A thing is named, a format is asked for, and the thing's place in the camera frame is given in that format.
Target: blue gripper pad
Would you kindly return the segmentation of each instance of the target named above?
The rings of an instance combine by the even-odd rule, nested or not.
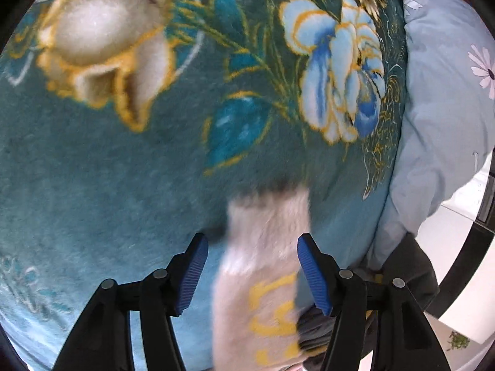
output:
[[[180,280],[178,297],[175,304],[175,311],[178,315],[182,314],[186,308],[191,305],[192,296],[196,290],[197,283],[200,281],[206,258],[208,257],[208,240],[202,234],[196,234],[186,252],[188,262],[183,270],[183,277]]]
[[[327,282],[318,266],[315,256],[321,255],[316,243],[310,234],[303,234],[298,239],[298,257],[304,276],[308,281],[314,303],[321,309],[324,315],[328,316],[332,312],[332,304],[328,292]]]

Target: gray pillow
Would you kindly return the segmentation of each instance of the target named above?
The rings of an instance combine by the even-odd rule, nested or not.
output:
[[[404,13],[410,102],[368,253],[375,270],[481,169],[495,145],[495,40],[483,21],[462,0],[404,0]]]

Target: floral pillowcase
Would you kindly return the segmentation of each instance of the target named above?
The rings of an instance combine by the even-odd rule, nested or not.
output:
[[[495,145],[495,40],[462,0],[403,0],[410,104],[369,252],[377,269],[483,166]]]

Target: silver screw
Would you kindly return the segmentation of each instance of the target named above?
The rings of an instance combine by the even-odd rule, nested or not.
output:
[[[108,290],[113,287],[114,284],[115,282],[112,279],[105,279],[103,282],[101,282],[101,288]]]
[[[392,280],[392,284],[399,289],[405,287],[405,282],[400,277],[396,277],[394,280]]]
[[[153,276],[155,279],[163,279],[164,277],[167,277],[167,275],[167,269],[157,269],[153,272]]]
[[[351,279],[354,274],[349,269],[342,269],[340,272],[338,272],[338,275],[342,279]]]

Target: teal floral blanket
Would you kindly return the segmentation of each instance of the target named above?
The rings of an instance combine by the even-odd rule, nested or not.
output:
[[[174,326],[187,369],[211,367],[227,204],[252,192],[307,186],[321,249],[359,262],[407,101],[403,27],[399,0],[36,0],[0,56],[0,322],[21,357],[50,369],[103,279],[203,230]]]

